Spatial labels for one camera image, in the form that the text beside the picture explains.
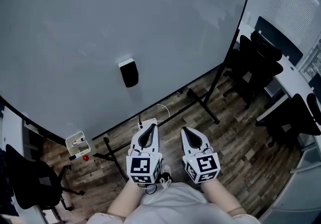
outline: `whiteboard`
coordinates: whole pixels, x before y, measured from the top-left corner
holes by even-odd
[[[0,0],[0,95],[95,137],[223,62],[245,0]],[[126,88],[118,63],[136,62]]]

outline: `forearm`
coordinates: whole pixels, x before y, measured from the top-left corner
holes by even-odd
[[[118,197],[111,203],[107,213],[120,217],[128,217],[139,205],[144,189],[128,181]]]
[[[231,216],[245,214],[239,201],[219,182],[218,179],[201,184],[202,190],[211,203],[216,204]]]

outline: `shoelace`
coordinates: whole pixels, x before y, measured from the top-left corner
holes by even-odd
[[[170,185],[171,182],[172,182],[172,180],[170,180],[170,177],[167,177],[167,179],[168,179],[167,181],[165,181],[164,178],[161,178],[161,179],[159,180],[160,184],[161,184],[162,187],[163,187],[162,192],[163,192],[165,189],[168,189],[169,185]]]

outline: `laminate floor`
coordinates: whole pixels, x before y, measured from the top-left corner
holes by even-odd
[[[215,72],[207,74],[189,87],[198,95],[204,94],[209,89]],[[250,109],[244,110],[245,102],[237,93],[222,96],[231,85],[232,80],[222,76],[208,103],[221,121],[218,125],[214,124],[201,106],[195,104],[159,128],[160,152],[163,153],[164,163],[169,163],[172,167],[173,180],[194,186],[181,164],[183,152],[180,129],[188,126],[204,133],[219,155],[219,180],[237,197],[249,214],[260,217],[286,185],[290,178],[289,170],[298,163],[300,151],[295,146],[279,144],[268,148],[271,137],[266,128],[255,126],[256,117],[265,111],[267,96],[260,94]],[[191,100],[185,91],[183,94],[175,93],[161,104],[166,105],[173,114]],[[157,118],[161,121],[167,117],[167,110],[155,105],[142,113],[141,120]],[[107,135],[110,146],[115,149],[130,141],[138,131],[137,123],[138,117],[135,117],[109,132]],[[102,137],[95,140],[94,144],[98,153],[108,152]],[[115,153],[124,171],[128,149],[129,147]],[[62,205],[56,207],[61,219],[77,223],[96,212],[106,212],[125,185],[115,164],[95,157],[90,157],[87,162],[82,159],[70,162],[68,157],[65,147],[44,140],[42,159],[57,173],[64,165],[71,164],[72,170],[67,171],[65,182],[71,189],[85,191],[84,196],[71,195],[67,199],[75,208],[72,212],[64,210]]]

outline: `white shirt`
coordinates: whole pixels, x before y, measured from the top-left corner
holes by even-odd
[[[162,189],[158,185],[154,194],[145,194],[140,206],[125,221],[97,213],[87,224],[260,224],[247,214],[229,216],[186,184],[172,183]]]

